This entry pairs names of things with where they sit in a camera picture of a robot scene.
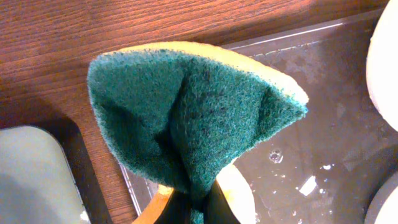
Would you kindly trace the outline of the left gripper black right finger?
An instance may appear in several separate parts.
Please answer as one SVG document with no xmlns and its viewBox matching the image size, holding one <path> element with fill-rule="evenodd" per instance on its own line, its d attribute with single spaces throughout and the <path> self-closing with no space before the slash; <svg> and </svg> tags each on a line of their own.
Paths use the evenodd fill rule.
<svg viewBox="0 0 398 224">
<path fill-rule="evenodd" d="M 204 224 L 240 224 L 217 181 L 214 181 L 203 202 L 203 219 Z"/>
</svg>

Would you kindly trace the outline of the green and yellow sponge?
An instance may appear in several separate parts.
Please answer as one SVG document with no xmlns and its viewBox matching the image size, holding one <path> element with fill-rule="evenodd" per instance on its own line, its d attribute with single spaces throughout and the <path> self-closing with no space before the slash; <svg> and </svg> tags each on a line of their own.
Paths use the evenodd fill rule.
<svg viewBox="0 0 398 224">
<path fill-rule="evenodd" d="M 185 194 L 191 223 L 205 221 L 205 198 L 224 167 L 308 111 L 292 77 L 196 42 L 101 54 L 87 85 L 109 151 L 136 175 Z"/>
</svg>

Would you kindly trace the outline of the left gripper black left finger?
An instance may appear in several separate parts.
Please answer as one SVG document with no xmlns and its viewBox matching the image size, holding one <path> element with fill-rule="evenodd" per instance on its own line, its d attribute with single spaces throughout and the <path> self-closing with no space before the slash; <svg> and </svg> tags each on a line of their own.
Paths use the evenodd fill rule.
<svg viewBox="0 0 398 224">
<path fill-rule="evenodd" d="M 190 224 L 191 203 L 189 197 L 173 191 L 155 224 Z"/>
</svg>

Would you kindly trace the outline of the pale green plate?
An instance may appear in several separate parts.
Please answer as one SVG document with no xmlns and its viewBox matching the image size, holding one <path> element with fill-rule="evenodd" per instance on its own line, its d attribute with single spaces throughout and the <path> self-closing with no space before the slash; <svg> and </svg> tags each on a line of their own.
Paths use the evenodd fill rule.
<svg viewBox="0 0 398 224">
<path fill-rule="evenodd" d="M 397 224 L 397 172 L 379 188 L 367 210 L 365 224 Z"/>
</svg>

